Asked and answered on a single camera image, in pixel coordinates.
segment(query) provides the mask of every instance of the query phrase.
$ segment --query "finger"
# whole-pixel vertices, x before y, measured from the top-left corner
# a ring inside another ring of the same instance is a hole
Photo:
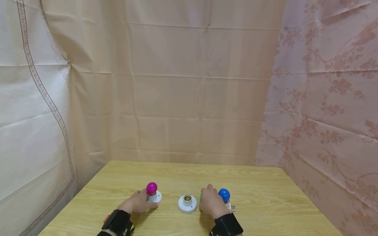
[[[147,209],[154,209],[158,208],[159,204],[157,202],[149,202],[147,203]]]

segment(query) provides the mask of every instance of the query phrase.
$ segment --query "wooden table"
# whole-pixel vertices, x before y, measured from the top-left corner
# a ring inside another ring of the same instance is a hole
[[[230,191],[244,236],[340,235],[279,168],[126,161],[109,162],[40,235],[97,235],[104,218],[149,182],[163,199],[155,211],[132,215],[134,236],[208,235],[213,220],[199,209],[181,213],[177,201],[184,194],[199,200],[209,183]]]

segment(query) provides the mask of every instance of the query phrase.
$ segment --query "wristband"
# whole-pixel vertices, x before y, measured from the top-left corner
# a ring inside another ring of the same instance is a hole
[[[237,236],[243,233],[243,229],[233,213],[215,219],[215,226],[209,233],[210,236]]]

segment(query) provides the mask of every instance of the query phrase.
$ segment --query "right hand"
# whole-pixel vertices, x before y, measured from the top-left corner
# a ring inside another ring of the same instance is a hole
[[[230,213],[218,191],[211,184],[201,190],[200,209],[215,220]]]

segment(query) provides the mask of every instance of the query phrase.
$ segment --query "floral curtain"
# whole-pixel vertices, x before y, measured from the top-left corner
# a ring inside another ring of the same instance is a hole
[[[343,235],[378,235],[378,1],[288,0],[256,165]]]

